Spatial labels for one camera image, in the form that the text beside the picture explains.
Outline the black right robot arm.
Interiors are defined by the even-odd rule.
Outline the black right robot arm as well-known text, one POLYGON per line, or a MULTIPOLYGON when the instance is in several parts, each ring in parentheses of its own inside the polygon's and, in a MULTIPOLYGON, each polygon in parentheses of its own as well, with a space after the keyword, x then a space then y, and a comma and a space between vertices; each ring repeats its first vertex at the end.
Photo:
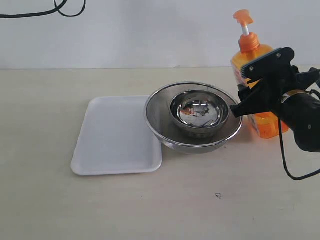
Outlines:
POLYGON ((252 71, 248 77, 258 83, 239 90, 240 103, 231 107, 233 115, 237 118, 271 112, 293 131, 301 150, 319 152, 320 101, 307 92, 319 81, 319 69, 300 73, 295 66, 283 65, 252 71))

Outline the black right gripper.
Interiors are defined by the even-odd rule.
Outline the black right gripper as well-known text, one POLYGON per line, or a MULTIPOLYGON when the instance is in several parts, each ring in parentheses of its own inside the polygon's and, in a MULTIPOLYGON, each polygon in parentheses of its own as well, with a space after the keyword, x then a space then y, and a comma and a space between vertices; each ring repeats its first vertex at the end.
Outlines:
POLYGON ((296 66, 277 71, 254 87, 238 85, 240 103, 231 105, 238 118, 272 112, 279 118, 304 117, 304 73, 296 66))

